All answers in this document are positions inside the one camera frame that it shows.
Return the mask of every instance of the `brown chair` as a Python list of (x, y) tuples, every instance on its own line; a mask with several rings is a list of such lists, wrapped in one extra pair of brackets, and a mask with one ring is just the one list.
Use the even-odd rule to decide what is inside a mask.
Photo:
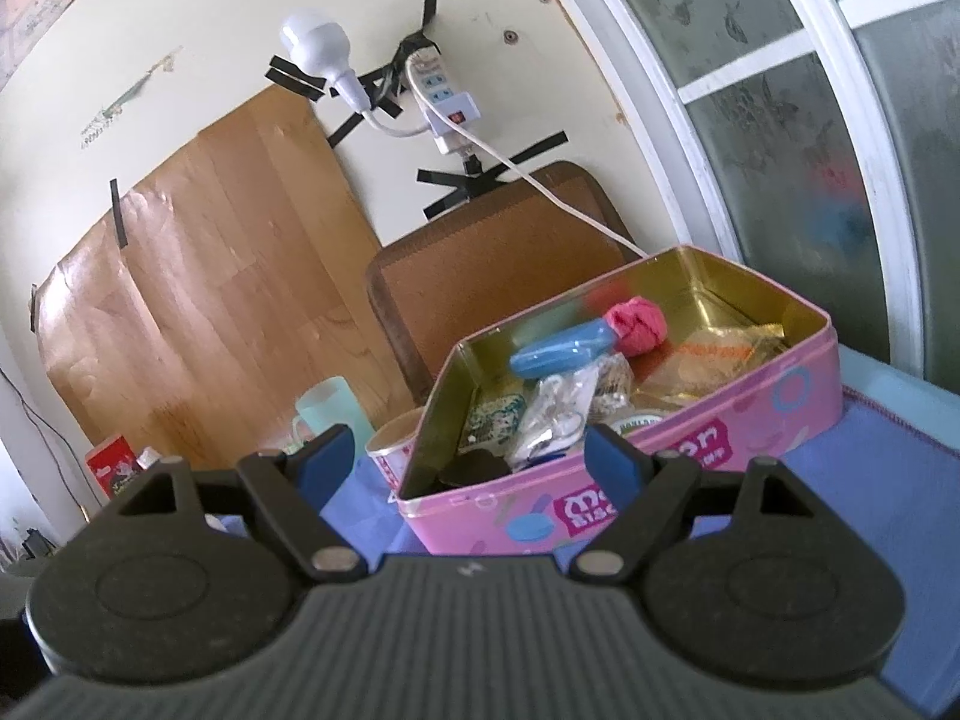
[[(533, 175), (629, 237), (582, 167), (555, 162)], [(424, 403), (461, 338), (634, 259), (518, 180), (383, 248), (368, 267), (367, 290), (414, 399)]]

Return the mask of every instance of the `pink tin box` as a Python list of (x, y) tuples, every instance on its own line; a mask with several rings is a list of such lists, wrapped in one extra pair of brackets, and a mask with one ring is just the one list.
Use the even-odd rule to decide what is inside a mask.
[(708, 469), (742, 470), (757, 455), (782, 455), (837, 423), (842, 386), (829, 316), (755, 271), (693, 247), (667, 250), (465, 338), (450, 352), (397, 495), (400, 512), (431, 553), (550, 552), (592, 538), (616, 515), (587, 474), (582, 452), (469, 488), (442, 491), (437, 479), (455, 461), (477, 392), (512, 378), (512, 352), (633, 295), (659, 303), (673, 343), (701, 327), (776, 323), (788, 347), (659, 424), (630, 433), (634, 445), (647, 452), (675, 448)]

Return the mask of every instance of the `black cable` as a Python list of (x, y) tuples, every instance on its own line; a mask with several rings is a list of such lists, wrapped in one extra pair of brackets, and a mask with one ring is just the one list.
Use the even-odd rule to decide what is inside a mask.
[(61, 481), (64, 482), (64, 487), (66, 487), (67, 492), (70, 493), (70, 497), (73, 498), (73, 502), (77, 504), (77, 508), (80, 509), (81, 512), (83, 512), (83, 506), (80, 504), (80, 501), (77, 500), (77, 496), (73, 494), (73, 490), (71, 490), (70, 485), (66, 483), (66, 478), (64, 477), (64, 470), (61, 469), (59, 460), (56, 459), (56, 453), (51, 449), (51, 446), (47, 442), (47, 437), (43, 435), (43, 429), (40, 427), (40, 425), (38, 425), (32, 419), (31, 415), (39, 419), (40, 422), (46, 425), (47, 428), (58, 439), (60, 439), (64, 443), (64, 446), (70, 452), (70, 456), (73, 458), (74, 463), (77, 465), (78, 469), (80, 469), (80, 477), (83, 477), (83, 481), (86, 483), (86, 486), (89, 488), (90, 493), (93, 495), (93, 499), (95, 501), (99, 501), (99, 498), (97, 498), (96, 491), (93, 490), (93, 486), (90, 485), (90, 480), (86, 478), (86, 474), (83, 473), (83, 464), (80, 462), (80, 458), (77, 456), (77, 453), (74, 451), (73, 446), (70, 445), (70, 442), (66, 440), (66, 437), (64, 437), (64, 434), (59, 432), (59, 430), (57, 430), (53, 425), (51, 425), (46, 419), (43, 418), (42, 415), (37, 413), (29, 403), (27, 403), (27, 399), (23, 396), (23, 393), (20, 391), (18, 386), (16, 386), (16, 384), (13, 384), (13, 381), (11, 381), (11, 378), (7, 375), (7, 372), (3, 370), (2, 367), (0, 367), (0, 378), (2, 378), (5, 382), (7, 382), (7, 384), (10, 385), (11, 389), (14, 392), (16, 392), (16, 396), (20, 399), (20, 406), (23, 409), (23, 413), (25, 413), (25, 415), (27, 416), (27, 419), (30, 419), (30, 423), (32, 424), (32, 426), (37, 428), (37, 432), (40, 433), (40, 440), (42, 440), (43, 445), (47, 448), (47, 451), (50, 453), (50, 457), (53, 458), (54, 465), (56, 466), (56, 473), (59, 474), (59, 478), (61, 479)]
[(27, 415), (27, 419), (30, 420), (30, 424), (37, 428), (37, 432), (40, 433), (40, 440), (43, 442), (43, 445), (46, 447), (47, 452), (50, 453), (50, 457), (53, 458), (54, 466), (56, 466), (56, 473), (59, 475), (61, 482), (64, 483), (64, 488), (69, 493), (70, 497), (73, 498), (73, 502), (77, 505), (77, 508), (80, 510), (80, 513), (83, 513), (83, 506), (80, 504), (80, 501), (77, 500), (77, 496), (74, 495), (73, 490), (70, 489), (70, 485), (66, 483), (66, 477), (64, 476), (64, 470), (59, 466), (59, 460), (56, 459), (53, 448), (47, 442), (47, 437), (43, 435), (43, 430), (40, 428), (40, 425), (34, 421), (34, 418), (30, 416), (30, 412), (26, 409), (23, 410), (23, 413)]

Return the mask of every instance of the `brown cardboard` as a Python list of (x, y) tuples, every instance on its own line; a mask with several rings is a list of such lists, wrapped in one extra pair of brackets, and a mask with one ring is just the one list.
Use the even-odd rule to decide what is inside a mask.
[(309, 105), (271, 87), (104, 215), (37, 293), (54, 387), (93, 443), (193, 466), (290, 442), (294, 402), (347, 378), (374, 426), (412, 401), (368, 304), (379, 245)]

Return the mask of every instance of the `blue plastic object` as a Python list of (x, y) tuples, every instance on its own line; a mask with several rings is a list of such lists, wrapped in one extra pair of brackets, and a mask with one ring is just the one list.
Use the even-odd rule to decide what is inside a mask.
[(607, 354), (617, 341), (606, 319), (594, 319), (520, 349), (510, 357), (510, 370), (521, 379), (579, 370)]
[(353, 432), (347, 428), (307, 459), (296, 487), (310, 506), (319, 511), (328, 504), (353, 471), (353, 456)]
[(631, 454), (624, 451), (622, 440), (612, 440), (609, 433), (587, 428), (584, 440), (587, 473), (618, 512), (630, 506), (650, 481), (643, 477), (643, 470)]

